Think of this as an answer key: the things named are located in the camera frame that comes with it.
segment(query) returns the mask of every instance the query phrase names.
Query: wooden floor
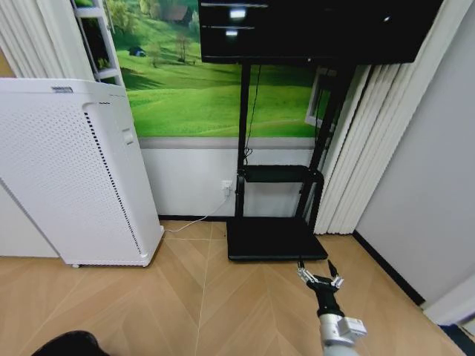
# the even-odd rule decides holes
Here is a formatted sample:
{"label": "wooden floor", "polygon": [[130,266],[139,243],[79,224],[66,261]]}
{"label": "wooden floor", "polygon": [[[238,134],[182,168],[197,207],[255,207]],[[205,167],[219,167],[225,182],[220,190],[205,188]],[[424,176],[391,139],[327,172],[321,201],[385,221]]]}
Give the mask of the wooden floor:
{"label": "wooden floor", "polygon": [[[340,306],[367,327],[361,355],[462,354],[352,237],[321,241],[345,278]],[[1,354],[83,329],[116,356],[321,355],[315,296],[295,268],[230,263],[222,222],[166,233],[148,268],[0,258]],[[327,274],[325,262],[307,268]]]}

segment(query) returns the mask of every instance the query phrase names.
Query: black metal stand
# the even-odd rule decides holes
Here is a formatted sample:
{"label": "black metal stand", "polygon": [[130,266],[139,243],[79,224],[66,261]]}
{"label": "black metal stand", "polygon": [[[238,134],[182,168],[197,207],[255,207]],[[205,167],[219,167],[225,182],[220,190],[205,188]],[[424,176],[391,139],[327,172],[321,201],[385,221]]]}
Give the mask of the black metal stand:
{"label": "black metal stand", "polygon": [[[318,164],[330,135],[333,118],[344,101],[354,67],[338,68],[322,126],[309,167],[303,165],[244,165],[246,122],[251,65],[242,64],[235,217],[227,223],[228,258],[236,261],[323,260],[327,253],[313,232],[318,216],[324,177]],[[244,217],[245,182],[301,182],[301,197],[294,217]],[[305,210],[315,183],[309,223]]]}

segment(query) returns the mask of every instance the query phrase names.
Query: black object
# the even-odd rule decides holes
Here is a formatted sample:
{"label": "black object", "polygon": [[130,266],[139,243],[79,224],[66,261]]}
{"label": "black object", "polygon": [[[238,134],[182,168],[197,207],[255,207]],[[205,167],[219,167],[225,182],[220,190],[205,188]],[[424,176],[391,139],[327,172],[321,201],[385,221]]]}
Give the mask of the black object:
{"label": "black object", "polygon": [[228,258],[232,261],[320,260],[327,253],[304,219],[235,217],[228,221]]}
{"label": "black object", "polygon": [[[304,267],[304,264],[299,263],[299,267]],[[328,266],[330,267],[330,273],[335,273],[337,276],[335,266],[328,260]],[[317,315],[320,317],[323,314],[334,314],[344,317],[343,311],[340,309],[340,306],[336,302],[335,293],[338,291],[338,288],[332,285],[332,280],[330,278],[314,275],[318,282],[312,282],[309,280],[307,282],[307,287],[312,289],[317,296],[318,301],[318,311]]]}
{"label": "black object", "polygon": [[32,356],[109,356],[90,332],[67,332],[55,337]]}
{"label": "black object", "polygon": [[420,306],[425,302],[423,296],[421,296],[417,290],[415,290],[408,281],[406,281],[403,276],[401,276],[397,270],[392,267],[388,261],[381,256],[377,250],[370,245],[358,232],[355,230],[353,232],[353,237],[359,244],[366,250],[368,254],[384,269],[384,271],[393,279],[394,282],[399,286],[400,289],[404,291],[405,294],[417,305]]}
{"label": "black object", "polygon": [[466,355],[475,355],[475,343],[457,325],[440,326],[444,333]]}
{"label": "black object", "polygon": [[[413,62],[441,3],[199,0],[202,60],[263,64]],[[244,10],[246,14],[233,19],[230,10]]]}
{"label": "black object", "polygon": [[[309,167],[303,165],[245,165],[246,120],[249,101],[250,64],[243,63],[239,140],[237,151],[237,177],[235,218],[227,223],[228,257],[230,260],[322,260],[327,253],[315,238],[313,231],[318,215],[324,177],[318,163],[324,152],[324,143],[330,134],[333,118],[344,101],[353,76],[353,66],[338,67],[334,87],[325,111],[318,140]],[[293,218],[244,217],[244,191],[246,182],[301,182],[301,197]],[[311,187],[315,193],[311,202],[309,223],[305,222]]]}

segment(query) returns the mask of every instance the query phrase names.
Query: white curtain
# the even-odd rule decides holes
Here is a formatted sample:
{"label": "white curtain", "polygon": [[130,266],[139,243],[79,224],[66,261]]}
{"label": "white curtain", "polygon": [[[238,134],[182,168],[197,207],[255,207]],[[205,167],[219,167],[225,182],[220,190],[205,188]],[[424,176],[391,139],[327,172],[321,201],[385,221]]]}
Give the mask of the white curtain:
{"label": "white curtain", "polygon": [[1,0],[0,47],[19,78],[94,80],[69,0]]}
{"label": "white curtain", "polygon": [[358,68],[352,86],[365,88],[360,96],[350,90],[353,97],[342,110],[324,163],[326,185],[315,233],[355,230],[471,3],[443,2],[414,63]]}

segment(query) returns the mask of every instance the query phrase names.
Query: television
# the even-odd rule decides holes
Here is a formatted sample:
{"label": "television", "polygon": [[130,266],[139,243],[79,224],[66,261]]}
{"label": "television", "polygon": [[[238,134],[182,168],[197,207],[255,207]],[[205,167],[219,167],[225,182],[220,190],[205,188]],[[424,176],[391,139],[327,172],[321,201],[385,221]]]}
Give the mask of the television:
{"label": "television", "polygon": [[413,62],[442,0],[199,0],[214,63]]}

